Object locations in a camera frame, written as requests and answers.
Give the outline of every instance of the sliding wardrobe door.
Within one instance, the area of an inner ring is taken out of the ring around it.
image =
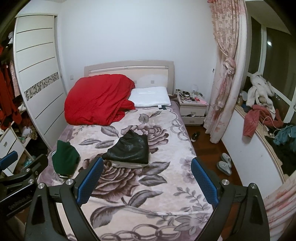
[[[30,15],[16,19],[14,61],[27,111],[40,136],[52,149],[67,125],[66,94],[54,41],[54,16]]]

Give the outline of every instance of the white slipper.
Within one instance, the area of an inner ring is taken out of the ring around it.
[[[230,176],[232,174],[231,169],[228,165],[228,163],[224,162],[224,161],[219,161],[217,162],[217,168],[223,172],[224,174],[226,174],[227,176]]]
[[[222,153],[221,159],[222,159],[222,161],[226,162],[229,165],[229,168],[232,167],[231,158],[226,153]]]

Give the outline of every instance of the white drawer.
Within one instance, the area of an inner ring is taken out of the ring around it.
[[[182,120],[185,125],[190,126],[190,125],[202,125],[204,121],[203,116],[196,116],[196,117],[188,117],[188,116],[182,116]]]
[[[193,108],[192,106],[180,106],[181,115],[196,115],[196,116],[204,116],[205,115],[205,107]]]
[[[14,163],[12,163],[9,167],[8,167],[8,169],[13,173],[13,171],[15,170],[15,167],[16,167],[16,165],[17,165],[17,162],[18,162],[18,160],[20,159],[20,156],[22,155],[22,153],[24,152],[24,150],[25,150],[25,148],[24,148],[24,146],[22,145],[22,143],[19,141],[19,140],[17,140],[14,144],[13,144],[13,146],[11,147],[11,150],[10,150],[10,152],[12,152],[12,151],[16,151],[17,152],[17,160],[14,162]]]
[[[13,143],[16,141],[16,137],[12,130],[9,129],[3,136],[0,142],[0,158],[7,155],[9,149],[12,147]]]

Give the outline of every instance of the white pillow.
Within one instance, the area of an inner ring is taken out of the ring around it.
[[[135,107],[171,106],[166,87],[135,88],[129,97]]]

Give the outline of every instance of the headboard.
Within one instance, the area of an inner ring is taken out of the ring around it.
[[[174,89],[174,62],[166,60],[132,60],[95,64],[84,67],[84,76],[124,74],[136,88],[164,86],[168,94]]]

